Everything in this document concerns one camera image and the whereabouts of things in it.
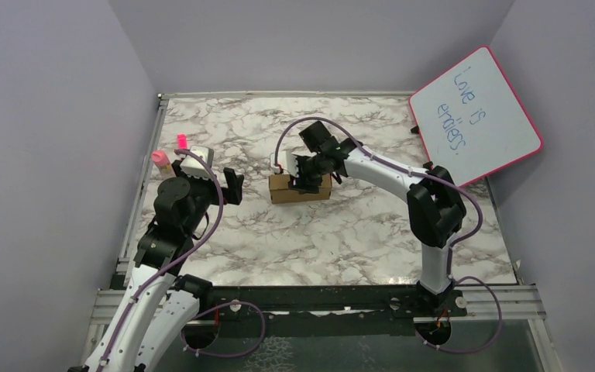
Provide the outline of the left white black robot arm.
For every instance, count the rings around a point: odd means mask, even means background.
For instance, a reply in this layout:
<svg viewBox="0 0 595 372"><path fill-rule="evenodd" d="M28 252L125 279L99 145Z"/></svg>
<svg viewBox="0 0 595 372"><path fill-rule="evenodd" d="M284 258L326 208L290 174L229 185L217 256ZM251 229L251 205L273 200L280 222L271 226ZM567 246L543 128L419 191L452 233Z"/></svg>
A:
<svg viewBox="0 0 595 372"><path fill-rule="evenodd" d="M172 165L176 176L160 183L134 266L108 328L76 371L151 371L193 318L212 310L212 283L181 266L215 233L225 205L240 205L244 177L223 170L222 186L210 164L187 160Z"/></svg>

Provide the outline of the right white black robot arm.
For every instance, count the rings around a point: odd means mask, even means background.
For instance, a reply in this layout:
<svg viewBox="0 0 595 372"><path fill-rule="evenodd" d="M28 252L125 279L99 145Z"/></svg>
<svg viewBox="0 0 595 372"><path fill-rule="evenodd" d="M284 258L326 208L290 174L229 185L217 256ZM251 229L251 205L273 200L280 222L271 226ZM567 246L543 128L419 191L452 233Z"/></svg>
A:
<svg viewBox="0 0 595 372"><path fill-rule="evenodd" d="M288 187L314 194L325 175L336 181L354 178L371 183L403 201L408 208L411 232L421 243L421 276L416 305L435 315L447 304L455 284L452 279L452 246L466 216L459 188L444 167L413 168L378 155L354 136L338 141L326 128L328 120L310 117L299 134L310 155L276 149L271 167L289 174Z"/></svg>

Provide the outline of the brown cardboard box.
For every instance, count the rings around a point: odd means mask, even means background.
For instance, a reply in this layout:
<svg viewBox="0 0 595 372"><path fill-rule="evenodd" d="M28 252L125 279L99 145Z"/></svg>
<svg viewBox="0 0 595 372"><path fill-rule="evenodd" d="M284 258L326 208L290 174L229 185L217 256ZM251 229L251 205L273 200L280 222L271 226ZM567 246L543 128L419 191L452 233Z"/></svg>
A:
<svg viewBox="0 0 595 372"><path fill-rule="evenodd" d="M270 201L273 205L316 202L329 200L332 194L332 178L322 177L317 192L306 192L293 186L294 180L289 174L272 174L268 178Z"/></svg>

